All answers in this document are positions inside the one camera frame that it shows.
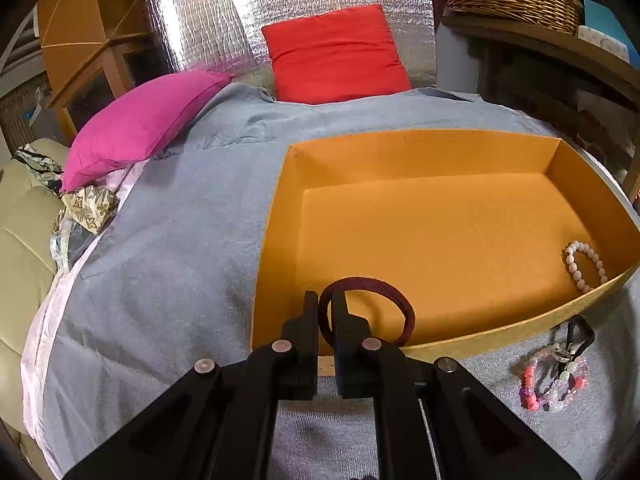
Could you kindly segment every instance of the beaded bracelet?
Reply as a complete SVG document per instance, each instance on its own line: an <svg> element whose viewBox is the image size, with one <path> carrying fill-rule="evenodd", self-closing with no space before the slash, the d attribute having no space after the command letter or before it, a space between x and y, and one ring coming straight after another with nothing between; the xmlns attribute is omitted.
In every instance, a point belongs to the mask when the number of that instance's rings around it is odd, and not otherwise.
<svg viewBox="0 0 640 480"><path fill-rule="evenodd" d="M565 261L568 265L569 272L574 275L575 286L577 286L578 290L581 290L583 294L586 294L592 288L595 288L595 286L589 286L585 283L584 279L582 278L582 273L580 272L580 269L578 269L578 264L575 262L575 253L585 253L591 259L591 261L596 264L596 269L598 269L598 276L600 276L600 285L609 281L606 276L604 264L602 263L600 256L595 253L592 247L589 247L589 244L583 244L578 240L574 240L569 244L564 252L566 254Z"/></svg>
<svg viewBox="0 0 640 480"><path fill-rule="evenodd" d="M569 351L561 349L558 343L554 343L536 352L527 362L522 378L520 398L524 406L533 412L548 404L551 413L560 412L574 401L578 390L583 389L587 384L587 372L589 365L583 356L573 359L572 350L577 350L571 345ZM567 363L566 370L553 381L548 390L541 396L537 396L533 388L533 378L536 374L538 362L553 358L561 363ZM561 397L561 390L566 389L566 393Z"/></svg>

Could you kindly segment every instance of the cardboard tray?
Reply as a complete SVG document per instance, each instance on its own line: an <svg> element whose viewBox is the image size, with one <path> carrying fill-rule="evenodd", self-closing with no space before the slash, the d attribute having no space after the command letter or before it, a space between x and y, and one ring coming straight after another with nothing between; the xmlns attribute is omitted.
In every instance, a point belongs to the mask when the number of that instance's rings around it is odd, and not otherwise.
<svg viewBox="0 0 640 480"><path fill-rule="evenodd" d="M609 282L580 294L564 262L572 240L596 249ZM559 324L638 268L640 232L593 168L564 141L479 130L410 130L289 147L265 231L252 347L347 276L391 283L412 303L404 351L463 358ZM600 283L585 254L587 284ZM348 292L350 312L395 340L393 303ZM321 354L331 349L321 338Z"/></svg>

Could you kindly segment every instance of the gray cloth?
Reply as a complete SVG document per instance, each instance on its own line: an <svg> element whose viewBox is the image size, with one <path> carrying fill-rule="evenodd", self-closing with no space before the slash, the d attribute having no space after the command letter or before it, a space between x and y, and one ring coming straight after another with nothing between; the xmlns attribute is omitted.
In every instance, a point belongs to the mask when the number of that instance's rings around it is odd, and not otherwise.
<svg viewBox="0 0 640 480"><path fill-rule="evenodd" d="M433 89L308 106L232 84L213 98L146 165L74 284L44 392L47 440L62 471L197 359L226 365L246 358L262 236L290 143L413 127L555 134L476 96ZM527 413L518 401L514 371L552 334L465 361L585 479L596 478L638 420L636 290L634 281L590 313L598 334L586 354L593 380L566 412ZM324 393L313 403L281 404L271 477L377 475L370 402L335 399L332 380L320 383Z"/></svg>

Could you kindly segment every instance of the metal screw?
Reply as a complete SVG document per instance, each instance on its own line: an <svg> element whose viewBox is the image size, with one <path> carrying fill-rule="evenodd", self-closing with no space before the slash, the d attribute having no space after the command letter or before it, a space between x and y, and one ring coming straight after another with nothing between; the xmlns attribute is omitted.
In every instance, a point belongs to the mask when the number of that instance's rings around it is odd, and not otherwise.
<svg viewBox="0 0 640 480"><path fill-rule="evenodd" d="M284 354L291 350L292 347L291 341L287 341L286 339L278 339L271 345L271 349L278 354Z"/></svg>
<svg viewBox="0 0 640 480"><path fill-rule="evenodd" d="M375 352L376 350L380 350L382 348L382 341L377 337L367 337L362 340L362 347L365 350L370 350Z"/></svg>
<svg viewBox="0 0 640 480"><path fill-rule="evenodd" d="M451 372L455 372L460 366L458 362L455 359L452 359L451 357L441 357L436 362L436 365L440 370L448 374L450 374Z"/></svg>
<svg viewBox="0 0 640 480"><path fill-rule="evenodd" d="M193 369L199 374L208 374L216 368L216 363L211 359L200 359L193 365Z"/></svg>

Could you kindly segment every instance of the beige sofa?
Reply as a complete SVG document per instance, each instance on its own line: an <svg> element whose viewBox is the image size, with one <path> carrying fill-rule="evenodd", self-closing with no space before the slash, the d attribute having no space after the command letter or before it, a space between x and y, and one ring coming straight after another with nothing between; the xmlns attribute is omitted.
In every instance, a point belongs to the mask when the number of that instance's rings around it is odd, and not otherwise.
<svg viewBox="0 0 640 480"><path fill-rule="evenodd" d="M50 139L31 145L64 165L68 148ZM0 176L0 418L45 480L53 475L22 423L20 356L31 321L49 291L56 264L49 253L53 222L62 202L10 160Z"/></svg>

